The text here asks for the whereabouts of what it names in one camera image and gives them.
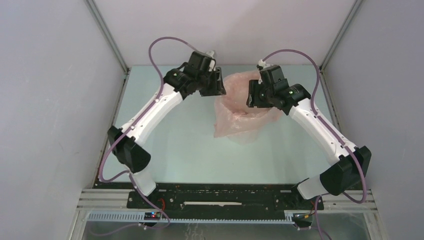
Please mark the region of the pink plastic trash bag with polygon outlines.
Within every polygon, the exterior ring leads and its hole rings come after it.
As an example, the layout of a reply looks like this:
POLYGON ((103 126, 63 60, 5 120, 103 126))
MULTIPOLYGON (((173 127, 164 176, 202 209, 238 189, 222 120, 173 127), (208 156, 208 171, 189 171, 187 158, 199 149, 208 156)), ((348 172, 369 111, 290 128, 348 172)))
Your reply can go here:
POLYGON ((255 130, 260 133, 265 125, 281 118, 283 112, 275 107, 247 107, 249 81, 259 76, 259 71, 253 70, 233 73, 223 79, 226 95, 216 97, 214 102, 215 138, 255 130))

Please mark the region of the white plastic trash bin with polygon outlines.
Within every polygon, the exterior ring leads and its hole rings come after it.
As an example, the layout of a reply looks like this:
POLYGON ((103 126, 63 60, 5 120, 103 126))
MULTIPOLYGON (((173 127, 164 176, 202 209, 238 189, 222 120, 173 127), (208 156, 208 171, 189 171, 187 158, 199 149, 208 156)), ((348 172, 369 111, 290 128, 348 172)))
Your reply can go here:
POLYGON ((235 134, 229 135, 227 138, 239 145, 247 145, 253 143, 259 136, 258 130, 252 130, 252 131, 244 131, 244 132, 238 132, 235 134))

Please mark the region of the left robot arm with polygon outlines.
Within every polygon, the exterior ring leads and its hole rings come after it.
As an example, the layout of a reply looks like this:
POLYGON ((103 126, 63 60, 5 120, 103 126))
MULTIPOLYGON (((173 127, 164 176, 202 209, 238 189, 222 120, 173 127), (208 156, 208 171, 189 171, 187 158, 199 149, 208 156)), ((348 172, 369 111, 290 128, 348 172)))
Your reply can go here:
POLYGON ((158 202, 156 183, 148 169, 151 155, 143 148, 147 138, 161 120, 188 96, 199 92, 202 97, 223 96, 222 70, 217 67, 215 51, 193 51, 189 60, 169 70, 149 103, 120 128, 107 132, 111 152, 124 165, 130 180, 141 192, 138 201, 145 208, 158 202))

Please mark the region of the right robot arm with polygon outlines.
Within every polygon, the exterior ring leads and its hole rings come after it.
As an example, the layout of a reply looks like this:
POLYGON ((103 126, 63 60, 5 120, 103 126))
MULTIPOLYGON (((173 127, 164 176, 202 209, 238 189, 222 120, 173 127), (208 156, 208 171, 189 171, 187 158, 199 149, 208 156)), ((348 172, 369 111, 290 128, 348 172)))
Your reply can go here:
POLYGON ((329 168, 295 185, 291 204, 304 209, 311 199, 324 194, 338 196, 365 178, 372 153, 346 139, 312 106, 311 94, 301 85, 289 85, 278 65, 256 66, 260 77, 248 84, 246 105, 249 108, 277 108, 296 121, 326 155, 329 168))

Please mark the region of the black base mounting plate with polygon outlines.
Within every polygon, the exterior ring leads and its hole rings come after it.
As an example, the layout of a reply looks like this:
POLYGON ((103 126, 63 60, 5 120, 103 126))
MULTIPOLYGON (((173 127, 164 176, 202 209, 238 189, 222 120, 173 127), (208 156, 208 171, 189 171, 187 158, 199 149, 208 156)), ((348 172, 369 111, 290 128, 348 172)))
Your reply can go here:
POLYGON ((144 200, 133 190, 128 209, 154 212, 151 204, 172 221, 283 222, 323 210, 322 201, 304 200, 292 192, 291 184, 200 184, 158 183, 144 200))

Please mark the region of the small electronics board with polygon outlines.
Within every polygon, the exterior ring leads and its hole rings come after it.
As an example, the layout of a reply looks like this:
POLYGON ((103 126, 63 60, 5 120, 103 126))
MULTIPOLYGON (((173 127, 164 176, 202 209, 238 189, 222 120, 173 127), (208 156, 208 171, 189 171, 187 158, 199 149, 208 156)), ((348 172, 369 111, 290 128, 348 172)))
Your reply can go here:
POLYGON ((152 220, 160 220, 162 218, 162 214, 160 212, 145 212, 144 220, 152 221, 152 220))

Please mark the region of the aluminium frame rail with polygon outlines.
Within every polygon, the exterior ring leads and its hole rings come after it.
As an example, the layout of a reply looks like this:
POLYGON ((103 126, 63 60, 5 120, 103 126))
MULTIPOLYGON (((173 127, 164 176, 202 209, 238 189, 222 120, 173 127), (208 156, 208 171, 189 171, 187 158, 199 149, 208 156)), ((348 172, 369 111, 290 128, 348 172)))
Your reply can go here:
POLYGON ((314 201, 294 207, 286 190, 170 190, 153 196, 156 208, 129 189, 86 189, 77 204, 90 221, 139 223, 292 224, 314 213, 314 201))

